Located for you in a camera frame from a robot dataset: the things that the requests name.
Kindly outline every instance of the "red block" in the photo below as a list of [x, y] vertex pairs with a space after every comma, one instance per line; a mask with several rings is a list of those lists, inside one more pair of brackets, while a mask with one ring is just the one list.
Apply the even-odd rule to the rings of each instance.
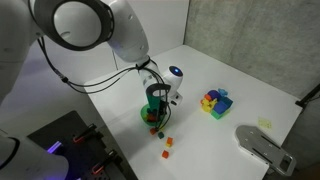
[[166, 151], [166, 150], [164, 150], [163, 153], [162, 153], [162, 157], [168, 159], [168, 157], [169, 157], [169, 152]]
[[171, 138], [171, 137], [168, 137], [168, 139], [167, 139], [167, 144], [170, 144], [170, 145], [172, 145], [172, 141], [173, 141], [173, 138]]

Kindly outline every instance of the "white table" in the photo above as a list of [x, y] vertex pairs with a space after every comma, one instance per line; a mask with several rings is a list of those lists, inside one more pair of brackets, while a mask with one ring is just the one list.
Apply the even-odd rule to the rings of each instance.
[[[166, 138], [151, 136], [150, 127], [140, 118], [146, 97], [137, 72], [130, 72], [107, 91], [90, 95], [137, 177], [141, 180], [262, 179], [268, 166], [240, 150], [235, 130], [243, 124], [258, 126], [258, 118], [266, 118], [272, 122], [272, 129], [260, 129], [282, 144], [301, 111], [295, 105], [297, 98], [188, 46], [152, 59], [162, 72], [170, 65], [184, 72], [179, 90], [184, 100], [173, 108], [172, 118], [164, 129], [166, 137], [174, 138], [171, 148], [166, 148]], [[199, 103], [205, 93], [218, 88], [226, 89], [234, 101], [230, 113], [220, 120], [202, 111]], [[165, 149], [170, 153], [168, 159], [161, 157]]]

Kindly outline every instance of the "blue block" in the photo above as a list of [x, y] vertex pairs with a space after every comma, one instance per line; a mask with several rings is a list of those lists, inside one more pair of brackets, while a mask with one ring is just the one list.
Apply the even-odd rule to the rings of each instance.
[[211, 90], [208, 92], [208, 95], [211, 97], [212, 100], [217, 99], [218, 101], [221, 98], [221, 95], [218, 91], [216, 90]]
[[230, 108], [233, 103], [233, 101], [227, 97], [222, 97], [220, 102], [224, 103], [228, 108]]
[[223, 114], [228, 109], [228, 106], [221, 101], [219, 101], [213, 108], [213, 110], [218, 114]]
[[218, 89], [218, 92], [219, 92], [219, 94], [221, 95], [221, 96], [228, 96], [228, 92], [226, 91], [226, 90], [224, 90], [224, 89]]

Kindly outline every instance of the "cable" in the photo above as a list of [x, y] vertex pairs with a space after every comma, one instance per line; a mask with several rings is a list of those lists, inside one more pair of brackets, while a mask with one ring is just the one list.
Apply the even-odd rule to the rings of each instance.
[[128, 72], [130, 72], [130, 71], [132, 71], [132, 70], [134, 70], [134, 69], [136, 69], [136, 68], [135, 68], [135, 67], [132, 67], [132, 68], [124, 69], [124, 70], [118, 72], [117, 74], [111, 76], [110, 78], [108, 78], [108, 79], [106, 79], [106, 80], [104, 80], [104, 81], [101, 81], [101, 82], [99, 82], [99, 83], [96, 83], [96, 84], [80, 85], [80, 84], [73, 83], [73, 82], [71, 82], [71, 81], [69, 81], [69, 83], [72, 84], [72, 85], [74, 85], [74, 86], [78, 86], [78, 87], [92, 87], [92, 86], [97, 86], [97, 85], [103, 84], [103, 83], [105, 83], [105, 82], [107, 82], [107, 81], [115, 78], [116, 76], [118, 76], [119, 74], [121, 74], [121, 73], [123, 73], [123, 72], [125, 72], [125, 71], [127, 71], [127, 72], [125, 73], [125, 74], [127, 74]]
[[92, 94], [92, 93], [97, 93], [97, 92], [101, 92], [101, 91], [103, 91], [103, 90], [106, 90], [106, 89], [108, 89], [109, 87], [111, 87], [112, 85], [114, 85], [115, 82], [119, 81], [119, 79], [117, 79], [115, 82], [113, 82], [111, 85], [109, 85], [109, 86], [106, 87], [106, 88], [103, 88], [103, 89], [101, 89], [101, 90], [94, 91], [94, 92], [89, 92], [89, 93], [86, 93], [86, 92], [84, 92], [84, 91], [80, 91], [80, 90], [76, 89], [76, 88], [73, 87], [73, 86], [77, 86], [77, 87], [93, 87], [93, 86], [97, 86], [97, 85], [103, 84], [103, 83], [105, 83], [105, 82], [107, 82], [107, 81], [115, 78], [116, 76], [120, 75], [121, 73], [123, 73], [123, 72], [125, 72], [125, 71], [127, 71], [126, 73], [128, 73], [128, 72], [136, 69], [135, 67], [124, 69], [124, 70], [122, 70], [121, 72], [113, 75], [112, 77], [110, 77], [110, 78], [108, 78], [108, 79], [106, 79], [106, 80], [104, 80], [104, 81], [95, 83], [95, 84], [90, 84], [90, 85], [80, 85], [80, 84], [76, 84], [76, 83], [74, 83], [74, 82], [72, 82], [72, 81], [69, 81], [69, 79], [68, 79], [65, 75], [63, 75], [58, 69], [56, 69], [56, 68], [54, 67], [54, 65], [52, 64], [52, 62], [50, 61], [50, 58], [49, 58], [49, 56], [48, 56], [44, 38], [41, 37], [41, 38], [38, 39], [37, 41], [38, 41], [38, 44], [39, 44], [39, 46], [40, 46], [40, 48], [41, 48], [41, 50], [42, 50], [42, 52], [43, 52], [43, 54], [44, 54], [44, 56], [45, 56], [45, 59], [46, 59], [48, 65], [50, 66], [50, 68], [60, 77], [60, 79], [62, 80], [62, 82], [68, 84], [73, 90], [75, 90], [75, 91], [77, 91], [77, 92], [79, 92], [79, 93], [82, 93], [82, 94]]
[[117, 80], [115, 80], [113, 83], [111, 83], [109, 86], [103, 88], [103, 89], [100, 89], [100, 90], [97, 90], [97, 91], [93, 91], [93, 92], [85, 92], [85, 91], [80, 91], [78, 89], [76, 89], [75, 87], [73, 87], [71, 84], [68, 83], [68, 85], [75, 91], [81, 93], [81, 94], [95, 94], [95, 93], [98, 93], [98, 92], [101, 92], [101, 91], [104, 91], [108, 88], [110, 88], [111, 86], [113, 86], [116, 82], [118, 82], [121, 78], [118, 78]]

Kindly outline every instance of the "concrete wall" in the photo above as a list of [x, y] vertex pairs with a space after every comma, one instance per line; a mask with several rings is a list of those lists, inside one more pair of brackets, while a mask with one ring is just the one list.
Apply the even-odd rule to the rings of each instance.
[[[320, 83], [319, 9], [319, 0], [191, 0], [185, 44], [302, 98]], [[310, 103], [285, 143], [300, 167], [320, 161], [319, 109]]]

